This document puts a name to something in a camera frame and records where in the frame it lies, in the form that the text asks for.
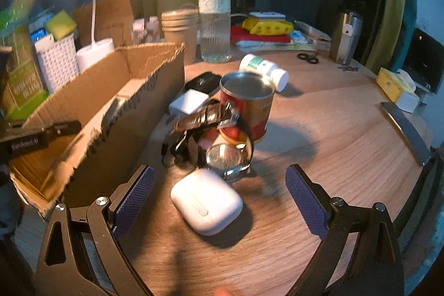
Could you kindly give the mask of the white earbuds case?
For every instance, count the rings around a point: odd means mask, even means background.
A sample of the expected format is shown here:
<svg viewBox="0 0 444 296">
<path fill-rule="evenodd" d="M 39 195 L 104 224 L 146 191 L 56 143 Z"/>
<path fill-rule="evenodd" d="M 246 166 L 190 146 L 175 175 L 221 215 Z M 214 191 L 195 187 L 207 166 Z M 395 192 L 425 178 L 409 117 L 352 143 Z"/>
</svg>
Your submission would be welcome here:
<svg viewBox="0 0 444 296">
<path fill-rule="evenodd" d="M 242 212 L 241 196 L 214 171 L 197 169 L 171 189 L 173 205 L 198 234 L 212 236 Z"/>
</svg>

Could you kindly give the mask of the brown leather wristwatch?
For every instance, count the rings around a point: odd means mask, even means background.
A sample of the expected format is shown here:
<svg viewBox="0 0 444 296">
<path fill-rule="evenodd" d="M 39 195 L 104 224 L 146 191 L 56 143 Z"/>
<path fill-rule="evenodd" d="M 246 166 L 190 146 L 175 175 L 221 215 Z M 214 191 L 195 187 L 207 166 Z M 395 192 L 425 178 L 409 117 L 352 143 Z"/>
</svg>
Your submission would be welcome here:
<svg viewBox="0 0 444 296">
<path fill-rule="evenodd" d="M 233 103 L 219 101 L 180 118 L 161 148 L 165 167 L 207 168 L 228 183 L 248 172 L 253 154 L 254 141 L 246 120 Z"/>
</svg>

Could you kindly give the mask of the white charger adapter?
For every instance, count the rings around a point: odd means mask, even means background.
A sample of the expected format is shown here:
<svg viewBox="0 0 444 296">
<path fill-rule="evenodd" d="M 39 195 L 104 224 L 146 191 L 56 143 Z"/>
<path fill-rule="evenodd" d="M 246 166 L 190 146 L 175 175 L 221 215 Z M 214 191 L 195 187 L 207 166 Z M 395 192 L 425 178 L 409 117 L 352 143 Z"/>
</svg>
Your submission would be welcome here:
<svg viewBox="0 0 444 296">
<path fill-rule="evenodd" d="M 195 89 L 188 89 L 168 106 L 170 115 L 187 116 L 203 106 L 209 99 L 209 95 Z"/>
</svg>

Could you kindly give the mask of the red tin can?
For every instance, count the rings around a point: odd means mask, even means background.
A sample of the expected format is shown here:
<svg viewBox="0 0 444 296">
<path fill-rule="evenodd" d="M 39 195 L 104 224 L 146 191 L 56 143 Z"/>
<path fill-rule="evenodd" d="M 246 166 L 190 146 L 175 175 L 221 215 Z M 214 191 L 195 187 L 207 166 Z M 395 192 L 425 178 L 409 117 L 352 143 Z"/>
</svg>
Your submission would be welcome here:
<svg viewBox="0 0 444 296">
<path fill-rule="evenodd" d="M 246 70 L 225 74 L 220 81 L 221 104 L 230 103 L 246 122 L 256 143 L 266 134 L 275 94 L 269 78 Z"/>
</svg>

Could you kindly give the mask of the black small device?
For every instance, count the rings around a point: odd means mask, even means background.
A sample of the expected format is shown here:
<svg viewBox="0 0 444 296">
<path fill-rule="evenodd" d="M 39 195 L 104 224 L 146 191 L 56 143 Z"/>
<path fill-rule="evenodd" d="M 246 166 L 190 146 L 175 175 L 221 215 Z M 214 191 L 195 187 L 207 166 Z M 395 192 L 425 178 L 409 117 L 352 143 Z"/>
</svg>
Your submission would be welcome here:
<svg viewBox="0 0 444 296">
<path fill-rule="evenodd" d="M 184 85 L 184 90 L 190 89 L 207 95 L 213 95 L 220 88 L 221 75 L 206 71 Z"/>
</svg>

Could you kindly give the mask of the white pill bottle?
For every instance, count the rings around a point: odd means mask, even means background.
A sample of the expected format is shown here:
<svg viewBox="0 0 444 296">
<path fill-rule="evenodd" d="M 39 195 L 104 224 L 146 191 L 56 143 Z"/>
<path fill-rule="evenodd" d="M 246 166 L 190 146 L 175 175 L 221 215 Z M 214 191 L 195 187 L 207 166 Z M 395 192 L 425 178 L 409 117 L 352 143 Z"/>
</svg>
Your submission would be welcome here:
<svg viewBox="0 0 444 296">
<path fill-rule="evenodd" d="M 289 81 L 289 73 L 279 68 L 276 63 L 260 58 L 253 53 L 245 55 L 239 63 L 239 70 L 246 70 L 266 76 L 275 86 L 277 92 L 282 92 Z"/>
</svg>

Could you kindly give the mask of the white plastic basket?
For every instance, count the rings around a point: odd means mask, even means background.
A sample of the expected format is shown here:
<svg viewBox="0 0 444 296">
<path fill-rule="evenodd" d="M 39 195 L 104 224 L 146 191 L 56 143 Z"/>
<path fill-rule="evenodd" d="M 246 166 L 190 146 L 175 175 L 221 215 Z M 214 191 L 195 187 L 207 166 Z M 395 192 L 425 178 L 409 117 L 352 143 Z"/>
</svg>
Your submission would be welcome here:
<svg viewBox="0 0 444 296">
<path fill-rule="evenodd" d="M 50 95 L 56 93 L 80 74 L 74 34 L 69 34 L 69 36 L 38 51 L 37 59 Z"/>
</svg>

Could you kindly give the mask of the brown cardboard box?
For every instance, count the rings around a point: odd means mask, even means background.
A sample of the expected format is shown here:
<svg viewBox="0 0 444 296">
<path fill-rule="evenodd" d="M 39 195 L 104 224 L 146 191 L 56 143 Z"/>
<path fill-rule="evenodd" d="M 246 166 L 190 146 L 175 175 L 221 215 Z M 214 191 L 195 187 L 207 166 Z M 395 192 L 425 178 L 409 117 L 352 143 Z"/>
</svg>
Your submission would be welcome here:
<svg viewBox="0 0 444 296">
<path fill-rule="evenodd" d="M 169 104 L 184 86 L 182 44 L 120 47 L 46 99 L 21 126 L 78 121 L 81 129 L 11 160 L 11 178 L 44 218 L 63 198 L 89 205 L 126 182 Z"/>
</svg>

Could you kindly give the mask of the brown lamp carton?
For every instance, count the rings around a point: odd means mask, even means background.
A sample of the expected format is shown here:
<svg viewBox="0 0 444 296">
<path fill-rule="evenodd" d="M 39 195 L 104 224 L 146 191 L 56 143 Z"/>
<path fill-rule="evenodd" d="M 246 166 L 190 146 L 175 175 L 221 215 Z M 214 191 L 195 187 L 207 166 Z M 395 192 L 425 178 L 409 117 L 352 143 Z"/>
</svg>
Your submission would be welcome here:
<svg viewBox="0 0 444 296">
<path fill-rule="evenodd" d="M 80 44 L 91 44 L 92 5 L 73 10 Z M 115 47 L 132 44 L 131 26 L 134 21 L 130 0 L 99 0 L 95 9 L 95 41 L 112 38 Z"/>
</svg>

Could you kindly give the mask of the black scissors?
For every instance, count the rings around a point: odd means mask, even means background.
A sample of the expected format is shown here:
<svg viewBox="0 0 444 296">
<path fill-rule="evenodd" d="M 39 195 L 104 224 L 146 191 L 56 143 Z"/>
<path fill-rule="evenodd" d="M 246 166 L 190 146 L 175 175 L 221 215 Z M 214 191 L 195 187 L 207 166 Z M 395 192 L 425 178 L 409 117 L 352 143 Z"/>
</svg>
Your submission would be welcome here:
<svg viewBox="0 0 444 296">
<path fill-rule="evenodd" d="M 319 63 L 319 59 L 316 54 L 301 52 L 301 53 L 297 54 L 297 58 L 301 59 L 307 63 L 310 63 L 312 65 L 317 65 Z"/>
</svg>

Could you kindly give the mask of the stack of paper cups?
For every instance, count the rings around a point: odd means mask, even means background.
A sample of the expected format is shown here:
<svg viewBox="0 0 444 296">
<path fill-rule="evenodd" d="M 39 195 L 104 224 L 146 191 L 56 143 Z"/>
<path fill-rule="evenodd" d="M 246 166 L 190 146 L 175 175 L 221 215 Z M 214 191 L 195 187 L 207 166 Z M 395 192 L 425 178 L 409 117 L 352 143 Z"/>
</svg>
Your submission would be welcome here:
<svg viewBox="0 0 444 296">
<path fill-rule="evenodd" d="M 184 64 L 192 65 L 196 60 L 196 39 L 199 25 L 197 9 L 177 9 L 161 14 L 161 25 L 169 43 L 184 43 Z"/>
</svg>

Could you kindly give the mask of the yellow curtain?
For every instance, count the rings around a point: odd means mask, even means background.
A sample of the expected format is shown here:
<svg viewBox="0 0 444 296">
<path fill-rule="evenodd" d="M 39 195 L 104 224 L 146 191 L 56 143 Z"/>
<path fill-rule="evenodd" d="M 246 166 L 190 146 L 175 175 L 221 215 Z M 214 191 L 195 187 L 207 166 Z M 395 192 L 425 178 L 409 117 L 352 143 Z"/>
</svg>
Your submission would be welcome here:
<svg viewBox="0 0 444 296">
<path fill-rule="evenodd" d="M 403 21 L 406 0 L 384 0 L 382 21 L 372 44 L 366 67 L 378 74 L 389 68 Z"/>
</svg>

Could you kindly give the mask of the red book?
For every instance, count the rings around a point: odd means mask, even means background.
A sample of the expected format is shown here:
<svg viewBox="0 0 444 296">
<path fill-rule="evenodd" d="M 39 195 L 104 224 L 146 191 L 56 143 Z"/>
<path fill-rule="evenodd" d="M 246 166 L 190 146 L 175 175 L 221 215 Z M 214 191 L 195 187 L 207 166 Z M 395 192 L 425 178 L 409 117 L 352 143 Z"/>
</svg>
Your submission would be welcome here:
<svg viewBox="0 0 444 296">
<path fill-rule="evenodd" d="M 250 34 L 249 31 L 243 29 L 240 26 L 230 27 L 230 39 L 234 43 L 239 41 L 262 41 L 262 42 L 289 44 L 291 42 L 291 38 L 286 34 L 283 35 Z"/>
</svg>

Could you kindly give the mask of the clear plastic water bottle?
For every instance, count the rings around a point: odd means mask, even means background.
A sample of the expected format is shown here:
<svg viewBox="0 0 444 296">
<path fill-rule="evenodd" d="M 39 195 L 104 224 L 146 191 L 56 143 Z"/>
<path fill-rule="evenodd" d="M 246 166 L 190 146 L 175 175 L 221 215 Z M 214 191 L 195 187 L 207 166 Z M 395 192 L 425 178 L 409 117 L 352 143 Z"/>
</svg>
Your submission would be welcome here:
<svg viewBox="0 0 444 296">
<path fill-rule="evenodd" d="M 201 57 L 208 63 L 228 62 L 231 0 L 198 0 Z"/>
</svg>

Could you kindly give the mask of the white wireless charger pad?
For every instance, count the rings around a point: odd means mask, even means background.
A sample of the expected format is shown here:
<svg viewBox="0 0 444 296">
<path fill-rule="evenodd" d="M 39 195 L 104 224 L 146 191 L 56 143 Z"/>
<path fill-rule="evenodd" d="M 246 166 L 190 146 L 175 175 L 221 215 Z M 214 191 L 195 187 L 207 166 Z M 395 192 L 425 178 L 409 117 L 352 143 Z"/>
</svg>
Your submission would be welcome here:
<svg viewBox="0 0 444 296">
<path fill-rule="evenodd" d="M 262 19 L 262 20 L 285 20 L 286 16 L 278 12 L 250 12 L 248 14 L 251 17 Z"/>
</svg>

